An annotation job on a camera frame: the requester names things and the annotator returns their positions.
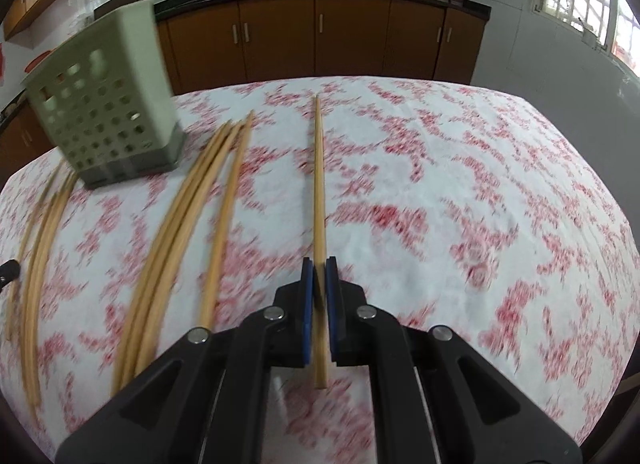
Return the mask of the brown lower kitchen cabinets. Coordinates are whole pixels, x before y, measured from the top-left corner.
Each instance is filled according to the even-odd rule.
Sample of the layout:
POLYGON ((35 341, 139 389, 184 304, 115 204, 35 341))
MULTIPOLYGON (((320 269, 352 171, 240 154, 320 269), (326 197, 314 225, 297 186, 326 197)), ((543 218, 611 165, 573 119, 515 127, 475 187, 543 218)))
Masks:
POLYGON ((154 4, 173 95, 304 76, 472 79, 487 6, 432 0, 154 4))

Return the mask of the floral red white tablecloth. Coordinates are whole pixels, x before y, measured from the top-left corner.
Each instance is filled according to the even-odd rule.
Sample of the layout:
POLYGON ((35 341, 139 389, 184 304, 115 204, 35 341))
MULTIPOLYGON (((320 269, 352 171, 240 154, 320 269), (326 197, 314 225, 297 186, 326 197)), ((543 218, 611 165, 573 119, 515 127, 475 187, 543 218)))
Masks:
POLYGON ((312 250, 312 135, 321 116, 326 243, 345 280, 404 325, 449 325, 577 441, 616 391, 639 333, 639 253, 596 171, 520 97, 375 78, 253 83, 179 96, 178 169, 77 186, 40 302, 41 403, 20 345, 1 390, 46 455, 110 397, 132 293, 172 200, 227 121, 250 134, 215 328, 296 279, 312 250))

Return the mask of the dark cutting board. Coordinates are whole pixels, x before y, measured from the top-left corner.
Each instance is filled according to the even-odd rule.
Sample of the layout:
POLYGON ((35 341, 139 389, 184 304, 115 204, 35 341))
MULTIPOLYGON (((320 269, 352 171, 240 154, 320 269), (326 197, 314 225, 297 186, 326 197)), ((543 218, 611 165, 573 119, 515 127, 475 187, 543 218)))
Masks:
POLYGON ((140 0, 108 0, 104 4, 98 6, 93 12, 93 19, 98 20, 105 15, 111 13, 113 10, 119 7, 138 2, 140 0))

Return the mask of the green perforated utensil holder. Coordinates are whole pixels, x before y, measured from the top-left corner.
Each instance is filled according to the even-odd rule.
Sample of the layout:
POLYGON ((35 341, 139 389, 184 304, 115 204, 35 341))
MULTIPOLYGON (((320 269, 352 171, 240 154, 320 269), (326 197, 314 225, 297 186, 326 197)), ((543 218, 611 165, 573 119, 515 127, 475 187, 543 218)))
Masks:
POLYGON ((86 188, 178 166, 186 134, 151 2, 93 21, 33 68, 24 87, 51 143, 86 188))

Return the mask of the window with white grille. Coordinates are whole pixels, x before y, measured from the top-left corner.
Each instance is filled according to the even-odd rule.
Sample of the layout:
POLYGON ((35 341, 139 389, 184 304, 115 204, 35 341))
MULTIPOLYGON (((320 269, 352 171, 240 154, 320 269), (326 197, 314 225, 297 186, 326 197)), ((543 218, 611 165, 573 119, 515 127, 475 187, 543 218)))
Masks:
POLYGON ((639 73, 639 17, 627 0, 535 0, 534 9, 639 73))

